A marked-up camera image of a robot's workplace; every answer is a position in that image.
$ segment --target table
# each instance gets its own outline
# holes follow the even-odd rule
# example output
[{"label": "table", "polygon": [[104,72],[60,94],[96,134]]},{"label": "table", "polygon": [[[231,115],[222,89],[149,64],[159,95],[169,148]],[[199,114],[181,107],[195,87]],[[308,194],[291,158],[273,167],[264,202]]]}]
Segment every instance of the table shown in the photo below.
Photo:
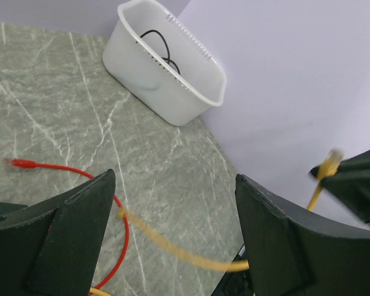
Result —
[{"label": "table", "polygon": [[[234,199],[236,171],[199,118],[174,127],[104,69],[106,40],[0,23],[0,201],[33,205],[85,178],[16,170],[4,157],[109,168],[116,193],[176,245],[231,261],[242,245]],[[124,227],[114,204],[93,283],[114,266]],[[128,254],[104,287],[113,295],[206,295],[222,273],[161,251],[131,227]]]}]

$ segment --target white wall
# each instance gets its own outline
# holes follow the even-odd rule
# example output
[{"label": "white wall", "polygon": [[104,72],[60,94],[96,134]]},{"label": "white wall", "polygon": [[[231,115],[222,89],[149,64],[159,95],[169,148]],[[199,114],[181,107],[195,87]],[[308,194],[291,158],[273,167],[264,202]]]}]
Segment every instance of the white wall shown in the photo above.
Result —
[{"label": "white wall", "polygon": [[[240,173],[305,207],[332,147],[370,148],[370,0],[192,0],[179,19],[226,70],[203,118]],[[315,211],[359,223],[331,196]]]},{"label": "white wall", "polygon": [[[0,0],[0,21],[109,37],[128,0]],[[178,15],[189,0],[159,0]]]}]

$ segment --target yellow cable connector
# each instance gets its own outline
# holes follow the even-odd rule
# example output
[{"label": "yellow cable connector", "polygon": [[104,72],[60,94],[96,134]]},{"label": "yellow cable connector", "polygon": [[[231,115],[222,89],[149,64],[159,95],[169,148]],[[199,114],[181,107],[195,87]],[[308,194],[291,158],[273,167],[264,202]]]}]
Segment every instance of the yellow cable connector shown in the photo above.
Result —
[{"label": "yellow cable connector", "polygon": [[97,290],[96,288],[91,288],[90,293],[100,295],[100,296],[111,296],[111,294],[108,294],[108,293],[103,292],[101,290]]},{"label": "yellow cable connector", "polygon": [[119,216],[123,218],[124,215],[135,226],[137,226],[137,228],[144,232],[153,242],[155,242],[159,247],[164,249],[164,251],[172,253],[179,259],[186,261],[194,266],[215,271],[226,271],[226,272],[236,272],[249,269],[249,264],[247,260],[236,262],[218,262],[193,255],[185,251],[184,249],[176,247],[167,239],[162,237],[157,231],[149,227],[147,223],[144,222],[142,219],[138,218],[135,214],[130,213],[128,210],[122,208],[119,212]]},{"label": "yellow cable connector", "polygon": [[307,210],[314,210],[319,195],[322,192],[321,180],[323,178],[330,177],[336,174],[342,160],[343,152],[339,149],[332,149],[329,155],[326,157],[325,161],[323,161],[323,163],[319,166],[318,172],[316,174],[318,185],[316,186],[313,197],[311,198],[310,203],[307,206]]}]

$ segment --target gray marble table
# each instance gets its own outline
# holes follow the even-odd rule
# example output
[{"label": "gray marble table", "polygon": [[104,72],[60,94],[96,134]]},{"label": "gray marble table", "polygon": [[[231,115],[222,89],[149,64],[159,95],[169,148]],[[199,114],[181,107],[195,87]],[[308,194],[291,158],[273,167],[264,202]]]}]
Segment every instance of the gray marble table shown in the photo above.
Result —
[{"label": "gray marble table", "polygon": [[[117,195],[176,245],[231,260],[242,243],[235,170],[200,119],[170,126],[104,69],[106,40],[0,23],[0,201],[33,205],[85,181],[12,170],[4,157],[117,175]],[[123,222],[112,207],[94,283],[114,266]],[[206,295],[222,273],[161,251],[131,228],[129,251],[104,287],[113,295]]]}]

